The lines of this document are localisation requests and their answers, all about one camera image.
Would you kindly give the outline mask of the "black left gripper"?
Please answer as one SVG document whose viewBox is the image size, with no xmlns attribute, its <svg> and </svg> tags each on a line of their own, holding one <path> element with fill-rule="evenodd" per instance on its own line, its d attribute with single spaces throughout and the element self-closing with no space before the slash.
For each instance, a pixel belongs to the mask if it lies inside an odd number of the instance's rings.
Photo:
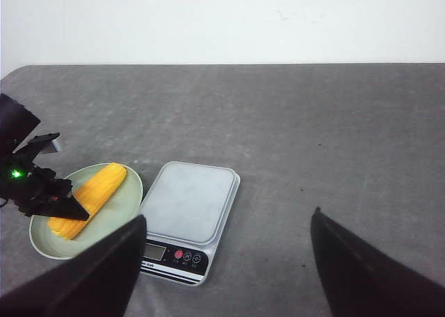
<svg viewBox="0 0 445 317">
<path fill-rule="evenodd" d="M 69 194 L 72 183 L 58 179 L 50 168 L 34 163 L 46 147 L 52 147 L 59 133 L 30 139 L 16 152 L 1 155 L 1 199 L 12 201 L 26 216 L 39 215 L 85 221 L 90 214 Z"/>
</svg>

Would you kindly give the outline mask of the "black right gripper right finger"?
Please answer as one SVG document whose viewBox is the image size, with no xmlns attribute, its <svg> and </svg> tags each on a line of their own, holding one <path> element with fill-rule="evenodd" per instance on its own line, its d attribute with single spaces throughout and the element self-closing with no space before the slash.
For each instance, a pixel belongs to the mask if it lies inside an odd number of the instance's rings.
<svg viewBox="0 0 445 317">
<path fill-rule="evenodd" d="M 395 261 L 317 208 L 314 258 L 333 316 L 443 316 L 444 287 Z"/>
</svg>

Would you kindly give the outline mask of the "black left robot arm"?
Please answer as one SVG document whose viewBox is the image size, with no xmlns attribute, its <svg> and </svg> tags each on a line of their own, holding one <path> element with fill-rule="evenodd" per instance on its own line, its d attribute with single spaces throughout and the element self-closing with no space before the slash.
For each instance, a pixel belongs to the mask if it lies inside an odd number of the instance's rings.
<svg viewBox="0 0 445 317">
<path fill-rule="evenodd" d="M 34 163 L 41 152 L 57 152 L 59 133 L 19 145 L 41 123 L 24 105 L 1 94 L 1 206 L 12 202 L 24 215 L 85 221 L 90 214 L 72 194 L 72 182 Z"/>
</svg>

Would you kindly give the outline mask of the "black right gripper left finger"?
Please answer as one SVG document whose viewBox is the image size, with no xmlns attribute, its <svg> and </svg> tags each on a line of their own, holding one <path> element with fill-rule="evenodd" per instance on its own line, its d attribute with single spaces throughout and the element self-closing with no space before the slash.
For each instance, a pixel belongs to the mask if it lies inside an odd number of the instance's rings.
<svg viewBox="0 0 445 317">
<path fill-rule="evenodd" d="M 2 316 L 123 316 L 146 238 L 137 216 L 78 256 L 1 297 Z"/>
</svg>

